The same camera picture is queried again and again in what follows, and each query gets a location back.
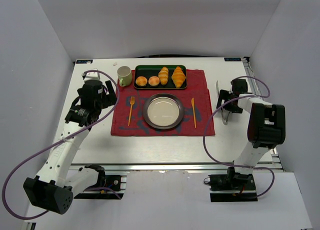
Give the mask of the large striped croissant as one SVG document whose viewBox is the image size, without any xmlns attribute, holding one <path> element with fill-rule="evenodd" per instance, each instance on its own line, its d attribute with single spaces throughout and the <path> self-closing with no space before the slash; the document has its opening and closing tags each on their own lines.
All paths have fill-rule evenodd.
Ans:
<svg viewBox="0 0 320 230">
<path fill-rule="evenodd" d="M 180 88 L 186 80 L 186 76 L 181 67 L 177 66 L 171 76 L 173 84 L 176 88 Z"/>
</svg>

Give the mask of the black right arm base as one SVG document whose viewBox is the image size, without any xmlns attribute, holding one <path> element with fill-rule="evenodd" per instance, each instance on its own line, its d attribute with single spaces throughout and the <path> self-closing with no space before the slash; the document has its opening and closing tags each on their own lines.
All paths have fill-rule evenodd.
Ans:
<svg viewBox="0 0 320 230">
<path fill-rule="evenodd" d="M 253 175 L 236 179 L 227 174 L 211 174 L 203 183 L 209 186 L 212 203 L 257 202 L 257 190 Z"/>
</svg>

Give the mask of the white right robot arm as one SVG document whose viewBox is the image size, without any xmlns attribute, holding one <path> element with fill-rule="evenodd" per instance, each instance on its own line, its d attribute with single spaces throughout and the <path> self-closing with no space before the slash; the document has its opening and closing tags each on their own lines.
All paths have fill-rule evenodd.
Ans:
<svg viewBox="0 0 320 230">
<path fill-rule="evenodd" d="M 253 168 L 267 151 L 284 143 L 285 107 L 269 103 L 261 96 L 250 93 L 245 76 L 240 76 L 231 81 L 231 90 L 219 91 L 216 109 L 235 114 L 241 114 L 243 111 L 249 113 L 248 142 L 227 170 L 229 181 L 247 182 L 252 176 Z"/>
</svg>

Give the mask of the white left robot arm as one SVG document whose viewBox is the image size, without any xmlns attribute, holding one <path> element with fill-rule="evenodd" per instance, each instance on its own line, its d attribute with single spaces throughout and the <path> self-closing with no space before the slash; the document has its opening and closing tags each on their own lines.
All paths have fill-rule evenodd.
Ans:
<svg viewBox="0 0 320 230">
<path fill-rule="evenodd" d="M 110 80 L 86 80 L 77 90 L 78 97 L 72 102 L 65 117 L 61 143 L 53 147 L 43 167 L 34 178 L 28 177 L 23 189 L 30 203 L 47 211 L 63 215 L 70 208 L 74 197 L 87 188 L 100 188 L 106 184 L 105 169 L 89 164 L 68 178 L 71 163 L 80 145 L 90 133 L 103 109 L 114 106 L 116 93 Z"/>
</svg>

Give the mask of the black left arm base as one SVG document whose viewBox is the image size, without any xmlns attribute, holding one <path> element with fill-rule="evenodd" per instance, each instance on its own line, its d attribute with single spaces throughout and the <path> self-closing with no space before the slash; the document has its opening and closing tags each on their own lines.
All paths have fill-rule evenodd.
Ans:
<svg viewBox="0 0 320 230">
<path fill-rule="evenodd" d="M 81 200 L 121 200 L 124 196 L 127 184 L 126 175 L 106 175 L 101 186 L 90 186 L 97 190 L 84 191 L 75 196 Z"/>
</svg>

